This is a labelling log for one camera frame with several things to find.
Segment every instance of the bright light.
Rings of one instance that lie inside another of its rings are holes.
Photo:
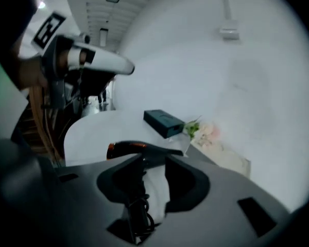
[[[46,6],[46,4],[44,3],[44,2],[40,2],[40,4],[39,4],[39,6],[38,6],[38,8],[39,9],[42,9],[42,8],[44,8]]]

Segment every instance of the corrugated ceiling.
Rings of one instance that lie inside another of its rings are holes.
[[[120,0],[115,4],[106,0],[86,0],[91,44],[99,46],[99,30],[106,28],[109,30],[106,49],[116,51],[128,27],[149,1]]]

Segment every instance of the white table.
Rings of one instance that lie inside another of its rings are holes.
[[[108,145],[123,140],[139,140],[156,146],[186,152],[190,140],[185,134],[164,139],[143,121],[143,111],[106,111],[83,117],[75,122],[64,140],[66,166],[77,166],[105,161]],[[169,201],[169,187],[165,167],[147,170],[143,177],[149,211],[155,223],[164,219],[165,205]]]

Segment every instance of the floor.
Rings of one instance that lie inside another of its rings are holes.
[[[107,103],[102,103],[101,105],[99,105],[97,96],[90,96],[88,98],[87,106],[82,110],[81,117],[113,110],[115,110],[115,108],[112,104],[112,99],[107,98]]]

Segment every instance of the black box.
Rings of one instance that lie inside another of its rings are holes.
[[[162,111],[144,111],[143,120],[154,128],[163,138],[169,138],[183,131],[184,122]]]

